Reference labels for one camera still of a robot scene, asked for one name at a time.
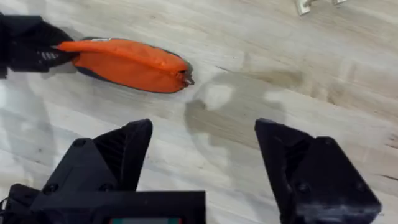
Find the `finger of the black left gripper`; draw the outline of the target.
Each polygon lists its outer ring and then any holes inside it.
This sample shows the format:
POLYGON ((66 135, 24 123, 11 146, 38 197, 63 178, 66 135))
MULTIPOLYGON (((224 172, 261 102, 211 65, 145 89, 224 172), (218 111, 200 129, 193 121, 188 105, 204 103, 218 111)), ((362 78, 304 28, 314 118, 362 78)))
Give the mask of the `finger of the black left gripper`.
POLYGON ((1 43, 24 42, 56 46, 73 41, 66 32, 46 22, 41 16, 1 14, 1 43))
POLYGON ((15 72, 47 73, 51 68, 68 63, 77 56, 77 53, 53 48, 17 48, 9 51, 9 68, 15 72))

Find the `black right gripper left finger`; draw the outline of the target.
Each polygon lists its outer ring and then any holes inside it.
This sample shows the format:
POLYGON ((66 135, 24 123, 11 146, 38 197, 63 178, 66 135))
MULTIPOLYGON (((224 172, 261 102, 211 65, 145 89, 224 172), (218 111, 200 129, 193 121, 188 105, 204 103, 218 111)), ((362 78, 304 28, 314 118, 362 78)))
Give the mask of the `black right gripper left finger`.
POLYGON ((152 131, 152 122, 142 119, 93 139, 76 139, 42 193, 135 191, 152 131))

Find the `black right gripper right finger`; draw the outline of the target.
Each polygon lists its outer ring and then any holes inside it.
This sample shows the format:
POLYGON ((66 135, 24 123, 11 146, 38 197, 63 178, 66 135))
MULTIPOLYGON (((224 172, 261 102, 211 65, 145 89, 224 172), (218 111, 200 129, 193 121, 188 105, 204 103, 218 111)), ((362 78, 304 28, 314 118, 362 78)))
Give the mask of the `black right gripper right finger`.
POLYGON ((381 203, 339 144, 260 118, 255 132, 281 223, 372 223, 381 203))

